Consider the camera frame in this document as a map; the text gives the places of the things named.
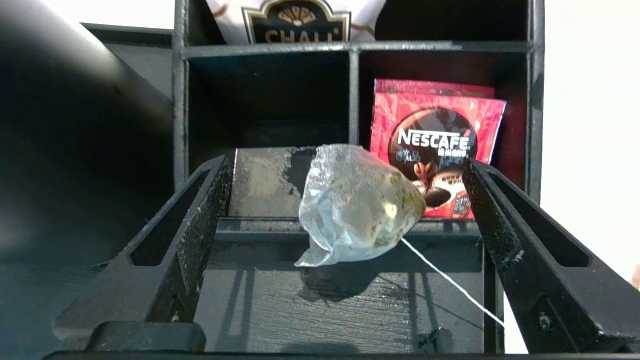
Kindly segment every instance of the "white background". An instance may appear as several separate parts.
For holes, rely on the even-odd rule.
[[[48,2],[80,22],[173,28],[173,0]],[[640,263],[640,2],[549,0],[545,18],[541,204],[630,279]],[[506,321],[507,351],[525,352]]]

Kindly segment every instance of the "clear mesh tea bag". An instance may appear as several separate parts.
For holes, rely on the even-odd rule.
[[[361,147],[325,145],[311,162],[300,204],[310,247],[296,266],[375,258],[420,219],[424,198],[398,169]]]

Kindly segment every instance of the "nescafe logo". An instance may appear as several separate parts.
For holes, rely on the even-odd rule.
[[[476,152],[473,126],[459,113],[440,107],[407,116],[388,145],[389,163],[412,181],[419,180],[419,167],[424,165],[433,164],[438,173],[462,171],[465,159],[475,158]]]

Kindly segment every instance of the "black organizer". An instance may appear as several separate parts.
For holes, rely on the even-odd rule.
[[[439,352],[503,351],[493,320],[402,246],[294,268],[308,245],[298,193],[315,146],[368,147],[374,79],[406,78],[494,86],[508,107],[492,165],[539,201],[543,1],[388,0],[376,34],[362,44],[229,46],[204,0],[177,0],[175,184],[219,154],[234,164],[194,320],[207,351],[429,352],[435,338]],[[475,222],[425,219],[407,238],[502,314]]]

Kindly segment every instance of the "screw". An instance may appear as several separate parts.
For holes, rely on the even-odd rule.
[[[542,331],[550,332],[552,330],[551,318],[549,318],[545,313],[540,313],[540,317],[538,317],[538,323],[540,324],[540,329],[542,329]]]

